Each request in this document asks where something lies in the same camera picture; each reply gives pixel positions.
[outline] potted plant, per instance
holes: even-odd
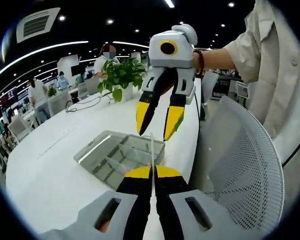
[[[128,92],[128,95],[131,94],[132,98],[132,86],[138,87],[138,90],[140,90],[143,76],[146,73],[143,64],[135,58],[128,58],[118,64],[107,61],[103,66],[103,70],[108,77],[99,83],[98,90],[100,93],[103,90],[112,92],[115,102],[120,102],[125,92]]]
[[[53,86],[50,86],[48,89],[48,97],[52,98],[56,94],[57,94],[57,90]]]

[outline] face mask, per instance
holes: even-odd
[[[106,59],[113,59],[116,56],[116,52],[115,51],[105,51],[103,53],[103,55],[105,56]]]

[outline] white chair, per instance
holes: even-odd
[[[86,85],[86,88],[90,96],[99,92],[98,91],[99,78],[97,76],[85,80],[84,83]]]
[[[60,94],[48,99],[48,106],[51,117],[66,109],[66,104],[71,101],[69,91],[63,91]]]
[[[85,82],[82,82],[78,85],[78,98],[79,100],[86,99],[88,97],[88,88]]]
[[[237,225],[268,234],[281,218],[284,178],[264,127],[243,106],[223,96],[200,138],[197,154],[202,162],[210,162],[204,170],[210,189],[204,191],[227,208]]]
[[[214,90],[214,87],[216,85],[216,82],[219,78],[219,75],[217,73],[207,71],[204,74],[204,77],[201,81],[201,90],[203,95],[203,102],[201,103],[201,112],[203,119],[206,120],[208,116],[208,100],[212,96],[212,92]]]
[[[24,121],[20,115],[13,116],[11,123],[8,125],[8,129],[18,143],[32,131],[28,123]]]

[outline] ceiling air vent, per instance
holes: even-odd
[[[23,18],[16,27],[16,41],[24,40],[50,32],[60,11],[60,7],[46,9]]]

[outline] white flower pot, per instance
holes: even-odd
[[[128,87],[126,89],[123,89],[121,86],[115,86],[114,88],[118,88],[122,90],[122,100],[120,103],[127,102],[133,98],[133,84],[132,82],[129,83]],[[109,93],[110,91],[105,89],[102,91],[102,94],[105,95]],[[109,97],[113,99],[114,97],[112,96],[112,93],[109,94]]]
[[[133,98],[133,84],[132,82],[129,83],[126,89],[122,89],[122,100],[121,102],[127,102]]]

